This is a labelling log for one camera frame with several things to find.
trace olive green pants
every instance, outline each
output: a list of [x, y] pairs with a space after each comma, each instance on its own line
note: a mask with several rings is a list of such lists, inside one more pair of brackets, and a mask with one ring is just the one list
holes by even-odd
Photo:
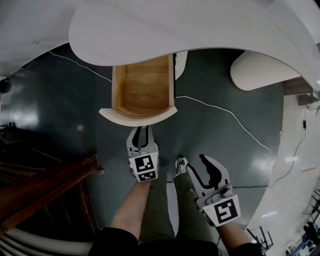
[[196, 194], [187, 173], [173, 179], [177, 194], [179, 228], [175, 236], [167, 201], [167, 175], [151, 182], [140, 233], [140, 244], [167, 239], [194, 239], [213, 242], [210, 225], [197, 209]]

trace shoe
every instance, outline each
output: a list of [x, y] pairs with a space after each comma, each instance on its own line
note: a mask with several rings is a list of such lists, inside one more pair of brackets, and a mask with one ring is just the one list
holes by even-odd
[[184, 174], [187, 170], [188, 160], [185, 157], [178, 157], [175, 161], [176, 173], [174, 177]]

